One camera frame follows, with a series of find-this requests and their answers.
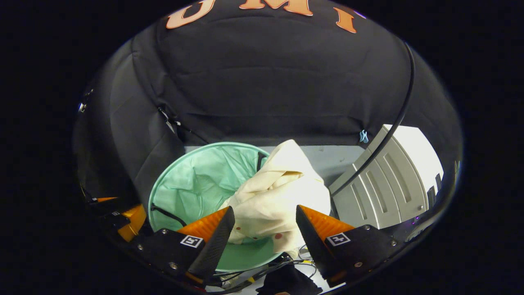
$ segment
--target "green laundry basket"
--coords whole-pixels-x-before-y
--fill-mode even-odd
[[[257,172],[269,154],[256,146],[235,142],[213,143],[174,161],[160,175],[151,190],[148,216],[154,231],[178,230],[182,224],[152,204],[190,224],[216,212],[225,200]],[[277,258],[273,240],[246,238],[241,245],[227,244],[217,271],[257,268]]]

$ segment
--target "gray floor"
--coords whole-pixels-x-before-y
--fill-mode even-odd
[[[186,152],[193,151],[199,148],[199,146],[187,146]],[[271,153],[274,146],[261,146],[261,149]],[[313,169],[324,179],[326,186],[332,184],[345,170],[353,164],[357,158],[364,152],[359,146],[339,146],[339,145],[324,145],[324,146],[301,146],[304,154],[308,157]],[[314,272],[314,268],[307,265],[296,265],[296,269],[303,272],[305,275],[310,276]],[[233,286],[245,281],[250,276],[262,270],[264,267],[260,267],[251,271],[247,271],[242,275],[238,276],[233,282]],[[322,292],[327,292],[342,285],[336,286],[335,288],[329,288],[327,282],[322,278],[320,273],[317,271],[316,274],[311,278],[313,282],[320,288]],[[257,294],[255,291],[264,285],[264,277],[255,281],[255,283],[239,292],[234,294]],[[222,291],[222,288],[218,287],[206,287],[206,291]]]

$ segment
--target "black cable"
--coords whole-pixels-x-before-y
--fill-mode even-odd
[[[176,121],[176,124],[177,126],[179,126],[180,128],[186,130],[187,132],[195,135],[196,137],[198,137],[200,140],[202,140],[203,142],[205,142],[206,144],[209,144],[209,142],[207,140],[205,140],[203,137],[201,137],[200,135],[196,134],[193,130],[187,128],[185,125],[182,125],[182,123],[180,123],[179,121]]]
[[[297,263],[297,264],[295,264],[295,265],[309,265],[309,266],[311,266],[311,267],[315,268],[315,272],[314,272],[314,273],[313,273],[312,275],[310,275],[310,276],[309,276],[309,278],[310,278],[310,279],[311,279],[311,278],[312,278],[312,277],[313,277],[313,276],[315,275],[315,273],[316,273],[316,270],[317,270],[317,268],[316,268],[316,265],[315,265],[315,264],[303,264],[303,263]]]
[[[225,279],[225,280],[223,280],[223,281],[220,281],[220,282],[222,282],[222,283],[227,282],[227,281],[229,281],[229,280],[232,280],[232,279],[234,279],[234,278],[240,276],[240,275],[243,274],[243,273],[245,273],[245,271],[240,272],[240,273],[238,273],[238,274],[236,274],[236,275],[234,275],[234,276],[232,276],[232,277],[230,277],[230,278],[228,278],[228,279]]]
[[[396,131],[397,127],[401,124],[402,120],[404,119],[404,116],[406,115],[406,111],[408,109],[409,101],[411,100],[411,91],[413,90],[413,81],[415,77],[415,62],[413,59],[413,53],[411,52],[411,48],[409,45],[404,42],[404,45],[406,46],[406,50],[409,55],[409,61],[411,65],[411,75],[409,78],[409,86],[408,86],[408,92],[406,93],[406,98],[404,99],[404,103],[402,104],[402,107],[400,108],[400,112],[395,119],[393,125],[391,126],[391,129],[388,131],[384,139],[380,142],[377,149],[371,154],[371,156],[364,162],[364,164],[353,174],[353,176],[350,177],[343,185],[341,185],[337,190],[334,192],[331,192],[331,196],[336,195],[341,190],[343,190],[348,184],[353,182],[355,178],[357,178],[360,173],[368,167],[368,165],[377,157],[377,155],[382,151],[382,149],[386,146],[386,144],[389,142],[389,140],[393,137],[394,132]]]
[[[179,217],[177,217],[177,216],[175,216],[175,215],[173,215],[173,214],[167,212],[166,210],[164,210],[164,209],[162,209],[162,208],[160,208],[160,207],[158,207],[158,206],[155,206],[154,204],[151,204],[151,210],[152,210],[152,211],[157,210],[158,212],[160,212],[160,213],[166,215],[167,217],[173,218],[174,220],[180,222],[180,224],[181,224],[182,226],[186,226],[186,225],[187,225],[187,224],[186,224],[183,220],[181,220]]]
[[[225,276],[230,276],[230,275],[236,275],[237,273],[243,273],[243,272],[250,271],[250,270],[251,269],[242,270],[242,271],[234,271],[234,272],[215,273],[213,276],[214,277],[225,277]]]
[[[273,271],[276,271],[276,270],[278,270],[278,269],[284,267],[285,265],[292,264],[292,263],[295,262],[295,261],[298,261],[298,260],[293,260],[293,261],[283,261],[283,262],[281,262],[281,263],[279,263],[279,264],[277,264],[277,265],[271,266],[271,267],[269,267],[269,268],[267,268],[267,269],[263,269],[263,270],[257,272],[256,274],[252,275],[251,278],[252,278],[254,281],[256,281],[256,280],[258,280],[259,278],[261,278],[261,277],[267,275],[268,273],[273,272]],[[242,271],[241,273],[237,274],[236,276],[239,276],[239,275],[241,275],[242,273],[244,273],[244,272],[246,272],[246,271],[247,271],[247,270]],[[240,291],[240,290],[242,290],[242,289],[248,287],[248,286],[251,285],[251,284],[252,284],[252,283],[251,283],[249,280],[246,280],[246,281],[244,281],[244,282],[242,282],[242,283],[240,283],[240,284],[238,284],[238,285],[236,285],[236,286],[234,286],[234,287],[232,287],[232,288],[230,288],[230,289],[227,289],[227,290],[224,290],[224,291],[217,291],[217,292],[208,292],[208,294],[214,294],[214,295],[230,294],[230,293],[238,292],[238,291]]]
[[[302,258],[302,256],[300,256],[300,250],[302,250],[306,245],[300,247],[300,249],[298,249],[298,258],[302,259],[302,260],[308,260],[308,261],[313,261],[313,257],[309,257],[308,259],[304,259]]]
[[[266,155],[262,154],[261,152],[258,152],[257,172],[260,171],[260,167],[262,166],[262,159],[265,157]]]

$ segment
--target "black background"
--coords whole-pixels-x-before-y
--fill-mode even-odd
[[[187,3],[0,4],[8,126],[3,293],[181,292],[92,227],[73,182],[70,136],[95,70],[127,39]],[[511,214],[504,212],[518,208],[520,194],[505,176],[516,162],[508,159],[518,155],[510,142],[518,136],[509,131],[521,104],[514,91],[522,74],[510,54],[522,48],[512,14],[518,7],[433,0],[345,4],[408,41],[440,74],[467,137],[465,177],[446,216],[412,252],[349,292],[518,293],[517,256],[509,253],[519,248],[520,233],[510,231]]]

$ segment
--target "white fabric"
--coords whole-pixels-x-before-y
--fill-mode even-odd
[[[275,253],[301,247],[304,240],[296,222],[297,205],[327,215],[331,210],[324,180],[297,143],[288,140],[278,145],[260,171],[220,207],[232,206],[235,213],[228,241],[241,244],[246,237],[260,240],[271,236]]]

